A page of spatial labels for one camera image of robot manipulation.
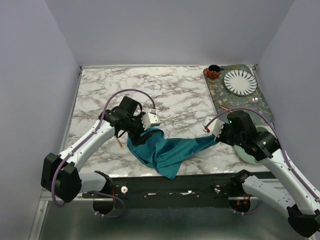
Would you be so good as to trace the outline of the teal cloth napkin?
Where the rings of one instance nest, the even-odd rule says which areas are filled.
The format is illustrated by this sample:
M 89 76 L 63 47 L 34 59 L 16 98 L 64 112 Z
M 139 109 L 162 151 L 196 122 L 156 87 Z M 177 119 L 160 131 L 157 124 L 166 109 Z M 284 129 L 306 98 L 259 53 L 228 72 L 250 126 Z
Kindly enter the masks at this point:
M 134 145 L 129 135 L 129 151 L 145 166 L 155 169 L 157 173 L 173 180 L 185 160 L 206 150 L 218 142 L 214 135 L 195 138 L 165 138 L 165 133 L 156 127 L 148 129 L 141 136 L 150 135 L 144 144 Z

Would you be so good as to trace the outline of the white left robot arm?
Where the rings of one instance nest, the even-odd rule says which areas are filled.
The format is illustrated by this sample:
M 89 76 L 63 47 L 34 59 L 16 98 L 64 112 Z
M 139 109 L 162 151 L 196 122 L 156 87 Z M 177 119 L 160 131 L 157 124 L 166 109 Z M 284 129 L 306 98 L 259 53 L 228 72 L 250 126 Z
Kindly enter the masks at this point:
M 107 197 L 111 178 L 101 171 L 81 173 L 81 169 L 101 145 L 118 134 L 127 133 L 134 146 L 146 143 L 151 136 L 146 131 L 159 125 L 161 120 L 155 109 L 135 115 L 136 109 L 141 107 L 139 102 L 125 96 L 118 106 L 103 110 L 93 127 L 78 141 L 44 158 L 40 185 L 51 192 L 53 199 L 60 198 L 64 203 L 87 192 Z

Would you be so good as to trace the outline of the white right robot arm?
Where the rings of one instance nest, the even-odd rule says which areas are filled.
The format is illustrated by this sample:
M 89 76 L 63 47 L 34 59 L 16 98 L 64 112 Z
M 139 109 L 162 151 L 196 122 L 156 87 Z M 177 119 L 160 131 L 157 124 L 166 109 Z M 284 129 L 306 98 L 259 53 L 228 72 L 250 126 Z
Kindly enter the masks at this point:
M 277 178 L 288 194 L 263 183 L 245 169 L 214 190 L 235 197 L 243 194 L 257 197 L 287 217 L 289 225 L 299 235 L 310 238 L 320 230 L 320 191 L 288 157 L 275 131 L 257 131 L 249 111 L 248 108 L 228 109 L 225 111 L 227 122 L 216 116 L 204 128 L 217 141 L 238 146 L 254 157 Z

